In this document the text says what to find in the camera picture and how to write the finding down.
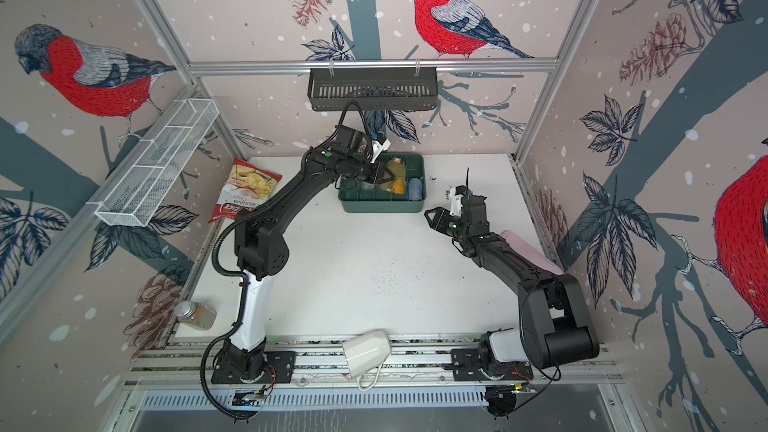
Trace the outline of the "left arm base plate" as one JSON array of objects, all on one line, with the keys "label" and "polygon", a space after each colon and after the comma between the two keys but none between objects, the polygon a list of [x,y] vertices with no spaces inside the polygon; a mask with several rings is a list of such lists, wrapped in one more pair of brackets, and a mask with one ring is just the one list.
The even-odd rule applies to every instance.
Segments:
[{"label": "left arm base plate", "polygon": [[213,384],[288,384],[291,382],[297,354],[291,351],[243,352],[220,351],[214,358]]}]

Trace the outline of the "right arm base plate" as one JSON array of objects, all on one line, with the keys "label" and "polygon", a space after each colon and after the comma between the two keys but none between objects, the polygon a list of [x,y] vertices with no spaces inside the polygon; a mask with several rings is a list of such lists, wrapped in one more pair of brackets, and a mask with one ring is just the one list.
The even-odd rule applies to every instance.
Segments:
[{"label": "right arm base plate", "polygon": [[527,361],[501,361],[489,349],[452,349],[447,366],[456,382],[531,381],[533,369]]}]

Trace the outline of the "black hanging basket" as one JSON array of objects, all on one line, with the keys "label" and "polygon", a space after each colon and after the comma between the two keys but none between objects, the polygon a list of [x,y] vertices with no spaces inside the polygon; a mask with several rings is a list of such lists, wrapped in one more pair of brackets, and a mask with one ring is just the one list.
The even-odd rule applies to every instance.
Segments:
[{"label": "black hanging basket", "polygon": [[314,69],[307,97],[314,111],[341,111],[356,102],[363,111],[428,111],[439,102],[435,68]]}]

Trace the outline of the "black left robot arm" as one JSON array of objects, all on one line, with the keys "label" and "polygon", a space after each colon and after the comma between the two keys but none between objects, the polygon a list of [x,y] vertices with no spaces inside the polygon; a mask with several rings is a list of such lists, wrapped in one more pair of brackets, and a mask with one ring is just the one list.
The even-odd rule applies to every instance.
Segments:
[{"label": "black left robot arm", "polygon": [[258,375],[263,368],[274,277],[290,255],[284,233],[319,192],[341,177],[379,185],[394,175],[365,155],[329,146],[311,148],[296,176],[264,204],[239,214],[216,239],[211,253],[214,269],[241,280],[237,317],[218,357],[245,375]]}]

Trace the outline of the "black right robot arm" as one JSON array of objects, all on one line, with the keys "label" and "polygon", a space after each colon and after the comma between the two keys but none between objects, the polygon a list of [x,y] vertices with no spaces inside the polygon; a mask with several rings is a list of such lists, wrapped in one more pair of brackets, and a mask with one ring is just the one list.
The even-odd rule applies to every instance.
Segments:
[{"label": "black right robot arm", "polygon": [[593,359],[600,341],[578,280],[541,266],[490,230],[485,198],[460,199],[461,214],[444,207],[424,212],[428,226],[451,238],[464,257],[499,278],[518,297],[519,336],[526,359],[538,369]]}]

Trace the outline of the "red chips bag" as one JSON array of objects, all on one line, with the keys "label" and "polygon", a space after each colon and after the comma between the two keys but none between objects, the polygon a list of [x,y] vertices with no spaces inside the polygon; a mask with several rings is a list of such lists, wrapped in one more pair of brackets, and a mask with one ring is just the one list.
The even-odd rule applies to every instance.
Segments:
[{"label": "red chips bag", "polygon": [[266,202],[282,176],[235,159],[221,188],[210,222],[234,219],[241,211],[252,211]]}]

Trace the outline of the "green compartment tray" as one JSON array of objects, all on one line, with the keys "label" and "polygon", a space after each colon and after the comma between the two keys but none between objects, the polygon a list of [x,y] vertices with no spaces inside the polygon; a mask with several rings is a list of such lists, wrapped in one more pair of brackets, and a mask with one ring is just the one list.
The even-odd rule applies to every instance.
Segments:
[{"label": "green compartment tray", "polygon": [[345,177],[340,179],[337,197],[343,209],[348,213],[418,213],[423,209],[426,190],[426,173],[424,157],[417,153],[382,153],[377,160],[387,163],[389,160],[399,157],[405,162],[407,168],[407,185],[413,177],[422,179],[424,186],[423,200],[419,202],[409,201],[407,185],[403,195],[396,195],[368,183],[351,180]]}]

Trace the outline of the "glass jar with lid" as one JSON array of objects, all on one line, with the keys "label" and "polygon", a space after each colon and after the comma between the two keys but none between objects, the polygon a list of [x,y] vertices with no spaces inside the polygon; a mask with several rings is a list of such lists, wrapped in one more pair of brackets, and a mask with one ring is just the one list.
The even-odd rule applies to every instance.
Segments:
[{"label": "glass jar with lid", "polygon": [[217,312],[208,305],[195,301],[180,301],[174,307],[176,319],[196,330],[210,330]]}]

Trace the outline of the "olive yellow sock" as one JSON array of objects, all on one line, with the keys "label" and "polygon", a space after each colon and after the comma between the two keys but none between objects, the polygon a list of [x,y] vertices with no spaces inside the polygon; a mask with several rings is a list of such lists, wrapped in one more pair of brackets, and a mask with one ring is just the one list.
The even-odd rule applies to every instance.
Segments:
[{"label": "olive yellow sock", "polygon": [[407,185],[407,168],[402,158],[395,157],[386,163],[385,181],[381,188],[387,192],[403,195]]}]

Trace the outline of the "grey rolled item in tray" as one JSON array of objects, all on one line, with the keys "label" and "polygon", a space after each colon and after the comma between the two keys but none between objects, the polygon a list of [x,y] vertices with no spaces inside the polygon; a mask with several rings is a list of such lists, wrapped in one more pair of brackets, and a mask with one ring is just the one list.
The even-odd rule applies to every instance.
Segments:
[{"label": "grey rolled item in tray", "polygon": [[419,202],[423,200],[424,186],[421,178],[413,177],[408,181],[407,196],[409,201]]}]

